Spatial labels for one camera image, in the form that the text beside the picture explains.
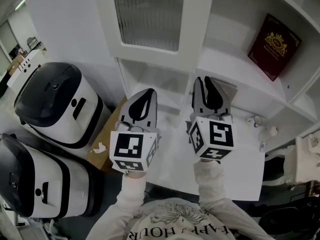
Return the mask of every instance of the red book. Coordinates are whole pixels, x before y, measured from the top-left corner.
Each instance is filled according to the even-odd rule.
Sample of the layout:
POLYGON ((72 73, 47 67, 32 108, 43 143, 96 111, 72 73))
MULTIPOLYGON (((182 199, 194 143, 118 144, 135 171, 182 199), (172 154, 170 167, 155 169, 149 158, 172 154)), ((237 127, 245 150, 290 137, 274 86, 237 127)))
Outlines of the red book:
POLYGON ((267 14, 248 57, 274 81, 300 44, 301 39, 294 32, 267 14))

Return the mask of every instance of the frosted glass panel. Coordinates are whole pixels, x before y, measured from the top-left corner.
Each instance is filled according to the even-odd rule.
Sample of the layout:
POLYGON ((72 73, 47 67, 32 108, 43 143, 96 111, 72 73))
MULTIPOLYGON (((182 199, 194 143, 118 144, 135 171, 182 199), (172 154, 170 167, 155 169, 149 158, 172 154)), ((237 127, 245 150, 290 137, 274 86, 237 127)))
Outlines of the frosted glass panel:
POLYGON ((177 51, 184 0, 114 0, 122 42, 177 51))

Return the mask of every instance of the white robot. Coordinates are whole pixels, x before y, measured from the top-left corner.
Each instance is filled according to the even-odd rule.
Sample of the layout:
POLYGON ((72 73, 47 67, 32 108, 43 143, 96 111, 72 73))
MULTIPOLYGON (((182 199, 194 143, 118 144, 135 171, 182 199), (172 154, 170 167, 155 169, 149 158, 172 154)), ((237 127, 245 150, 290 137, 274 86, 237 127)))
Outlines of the white robot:
POLYGON ((89 162, 0 135, 0 194, 26 218, 93 216, 101 204, 102 175, 89 162))
POLYGON ((193 85, 190 115, 192 126, 190 140, 195 155, 201 159, 221 160, 237 147, 237 129, 230 114, 230 100, 224 90, 212 78, 200 77, 193 85))
POLYGON ((116 168, 146 172, 158 149, 157 93, 145 89, 122 107, 110 136, 110 159, 116 168))
POLYGON ((111 114, 81 71, 64 62, 37 68, 14 111, 29 131, 83 159, 111 114))

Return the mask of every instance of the glass cabinet door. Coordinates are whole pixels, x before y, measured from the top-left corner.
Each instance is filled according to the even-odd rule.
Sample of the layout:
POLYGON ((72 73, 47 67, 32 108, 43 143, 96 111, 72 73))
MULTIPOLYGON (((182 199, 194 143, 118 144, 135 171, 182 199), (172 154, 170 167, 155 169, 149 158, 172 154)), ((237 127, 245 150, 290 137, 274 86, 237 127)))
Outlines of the glass cabinet door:
POLYGON ((111 56, 194 72, 212 0, 96 0, 111 56))

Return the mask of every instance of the small white object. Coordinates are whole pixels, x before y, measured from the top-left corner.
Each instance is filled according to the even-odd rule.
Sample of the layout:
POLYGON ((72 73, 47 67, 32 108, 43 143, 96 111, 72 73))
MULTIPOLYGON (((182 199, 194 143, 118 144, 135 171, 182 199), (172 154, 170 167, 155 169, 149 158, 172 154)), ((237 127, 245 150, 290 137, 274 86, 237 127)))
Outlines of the small white object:
POLYGON ((99 148, 94 148, 93 149, 94 153, 96 153, 96 154, 100 154, 100 153, 102 153, 102 152, 104 152, 106 150, 107 150, 107 148, 106 148, 105 145, 102 144, 102 142, 99 142, 99 148))
POLYGON ((269 134, 271 137, 275 137, 278 135, 278 129, 275 126, 272 126, 269 130, 269 134))
POLYGON ((266 143, 268 140, 270 140, 272 137, 275 137, 278 135, 278 129, 275 126, 271 126, 268 128, 264 128, 259 132, 259 140, 263 143, 266 143))
POLYGON ((320 154, 320 137, 310 134, 307 137, 308 149, 310 153, 320 154))
POLYGON ((248 125, 254 128, 258 128, 262 125, 262 118, 259 115, 254 115, 246 119, 248 125))
POLYGON ((197 116, 188 134, 197 157, 221 160, 236 149, 236 132, 235 124, 197 116))
POLYGON ((112 131, 110 160, 118 171, 146 172, 158 149, 158 135, 150 132, 112 131))
POLYGON ((15 70, 8 83, 6 84, 14 91, 16 95, 19 94, 25 83, 28 81, 33 72, 39 65, 48 62, 41 50, 33 50, 24 61, 15 70))

